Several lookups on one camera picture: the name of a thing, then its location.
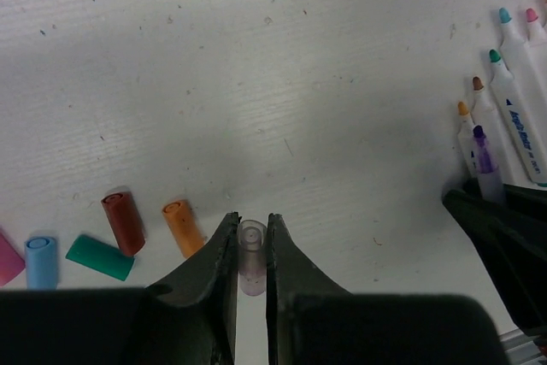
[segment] brown marker tip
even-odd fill
[[[478,77],[473,77],[473,90],[478,91],[482,90],[484,86],[482,85],[482,81]]]

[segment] marker tip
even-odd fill
[[[458,103],[458,114],[459,115],[468,115],[469,109],[468,106],[464,102]]]
[[[490,50],[489,55],[490,55],[490,62],[492,63],[497,63],[500,60],[502,60],[502,57],[494,49]]]
[[[477,76],[473,77],[473,90],[479,91],[482,89],[484,89],[484,86],[482,85],[480,78]]]
[[[526,21],[532,23],[538,19],[538,14],[532,8],[526,9]]]
[[[485,137],[485,132],[482,129],[482,126],[475,126],[473,129],[473,137],[483,138]]]
[[[502,24],[509,23],[511,21],[511,15],[506,8],[499,9],[499,20]]]

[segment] green marker tip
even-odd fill
[[[502,57],[494,49],[490,50],[490,62],[497,63],[502,60]]]

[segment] pink marker cap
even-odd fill
[[[5,286],[25,269],[25,261],[0,231],[0,286]]]
[[[532,8],[526,9],[526,20],[528,23],[532,23],[538,19],[538,14]]]

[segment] teal marker tip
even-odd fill
[[[509,23],[511,21],[511,15],[506,8],[499,9],[499,20],[504,23]]]
[[[492,63],[497,63],[500,60],[502,60],[502,57],[494,49],[490,50],[489,55],[490,55],[490,62]]]

